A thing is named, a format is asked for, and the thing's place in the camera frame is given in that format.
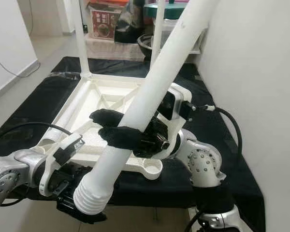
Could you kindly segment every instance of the black cloth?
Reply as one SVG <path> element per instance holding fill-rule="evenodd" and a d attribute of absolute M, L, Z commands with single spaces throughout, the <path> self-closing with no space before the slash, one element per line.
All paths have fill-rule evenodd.
<path fill-rule="evenodd" d="M 93 73 L 145 77 L 149 63 L 89 59 L 89 67 Z M 52 72 L 80 72 L 79 59 L 64 57 Z M 204 83 L 195 79 L 197 74 L 194 65 L 185 64 L 175 82 L 191 91 L 193 104 L 214 104 Z M 59 73 L 44 79 L 5 122 L 0 131 L 27 121 L 51 123 L 77 85 L 78 79 L 77 76 L 67 78 Z M 237 146 L 219 113 L 200 112 L 192 122 L 187 122 L 184 128 L 193 132 L 199 141 L 215 146 L 223 158 L 222 171 L 226 174 L 231 172 Z M 44 127 L 32 126 L 10 132 L 0 140 L 0 156 L 36 145 L 45 130 Z M 184 165 L 174 159 L 164 159 L 162 163 L 161 176 L 154 181 L 145 179 L 139 173 L 121 172 L 110 203 L 152 207 L 194 206 L 195 196 L 189 181 L 189 172 Z M 244 158 L 241 158 L 239 166 L 228 176 L 227 181 L 242 219 L 253 231 L 264 232 L 263 195 Z M 43 199 L 38 194 L 31 194 L 30 198 Z"/>

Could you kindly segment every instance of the white plastic tube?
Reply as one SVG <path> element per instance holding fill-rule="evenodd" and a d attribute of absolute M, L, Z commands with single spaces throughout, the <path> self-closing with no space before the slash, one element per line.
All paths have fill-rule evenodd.
<path fill-rule="evenodd" d="M 120 126 L 145 130 L 217 3 L 218 0 L 189 1 Z M 105 208 L 130 154 L 129 150 L 106 147 L 74 192 L 74 203 L 81 212 L 94 215 Z"/>
<path fill-rule="evenodd" d="M 88 59 L 87 59 L 87 50 L 86 50 L 86 43 L 84 38 L 84 31 L 83 31 L 83 22 L 82 22 L 82 15 L 81 9 L 79 5 L 79 0 L 72 0 L 72 7 L 73 7 L 73 19 L 75 23 L 75 34 L 76 34 L 76 42 L 77 48 L 79 52 L 79 61 L 81 64 L 81 77 L 84 78 L 91 78 L 92 73 L 89 70 Z"/>
<path fill-rule="evenodd" d="M 73 101 L 69 104 L 68 108 L 63 112 L 61 117 L 56 122 L 57 126 L 60 126 L 63 128 L 66 127 L 70 118 L 72 117 L 73 113 L 75 112 L 77 106 L 80 104 L 81 100 L 84 98 L 85 94 L 88 92 L 90 84 L 91 84 L 91 81 L 86 81 L 85 83 L 83 83 L 83 85 L 78 90 L 76 96 L 73 98 Z M 62 135 L 62 131 L 51 128 L 43 136 L 42 143 L 43 143 L 44 139 L 56 142 L 61 137 L 61 135 Z"/>
<path fill-rule="evenodd" d="M 162 35 L 162 26 L 164 22 L 164 10 L 165 10 L 165 0 L 158 0 L 158 9 L 156 16 L 155 32 L 154 32 L 154 41 L 152 44 L 151 51 L 151 61 L 150 68 L 155 63 L 157 56 L 159 55 L 161 47 L 161 35 Z"/>

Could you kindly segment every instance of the green lid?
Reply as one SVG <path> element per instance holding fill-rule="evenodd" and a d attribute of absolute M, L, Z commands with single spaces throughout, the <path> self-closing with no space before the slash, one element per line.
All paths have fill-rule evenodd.
<path fill-rule="evenodd" d="M 184 2 L 174 2 L 174 0 L 169 0 L 169 3 L 165 4 L 164 18 L 179 19 L 186 5 L 187 3 Z M 157 3 L 145 5 L 144 12 L 148 17 L 156 18 Z"/>

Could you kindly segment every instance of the white pipe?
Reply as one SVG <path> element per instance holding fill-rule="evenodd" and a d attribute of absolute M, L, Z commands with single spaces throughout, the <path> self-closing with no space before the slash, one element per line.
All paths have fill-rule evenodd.
<path fill-rule="evenodd" d="M 60 118 L 56 122 L 57 126 L 60 126 L 63 128 L 67 126 L 77 106 L 80 104 L 81 100 L 83 99 L 85 94 L 88 92 L 90 84 L 91 84 L 91 81 L 86 81 L 85 83 L 83 83 L 83 85 L 78 90 L 76 96 L 73 98 L 73 101 L 69 104 L 68 108 L 63 112 L 63 114 L 60 116 Z M 43 136 L 42 143 L 43 143 L 43 140 L 51 140 L 53 142 L 56 142 L 61 137 L 61 135 L 62 135 L 62 131 L 51 128 Z"/>
<path fill-rule="evenodd" d="M 164 22 L 165 0 L 158 0 L 157 7 L 158 7 L 158 9 L 157 9 L 155 32 L 154 32 L 154 41 L 153 41 L 153 44 L 151 46 L 152 51 L 151 51 L 150 68 L 155 63 L 157 56 L 159 55 L 159 52 L 160 52 L 162 26 L 163 26 L 163 22 Z"/>
<path fill-rule="evenodd" d="M 79 52 L 79 61 L 81 63 L 82 70 L 81 77 L 91 78 L 92 73 L 90 72 L 88 65 L 86 43 L 84 38 L 83 22 L 79 0 L 72 0 L 71 2 L 72 2 L 73 19 L 75 23 L 76 42 Z"/>
<path fill-rule="evenodd" d="M 218 0 L 189 1 L 120 126 L 145 130 L 217 3 Z M 81 212 L 94 215 L 105 208 L 130 154 L 129 150 L 106 147 L 74 192 L 74 203 Z"/>

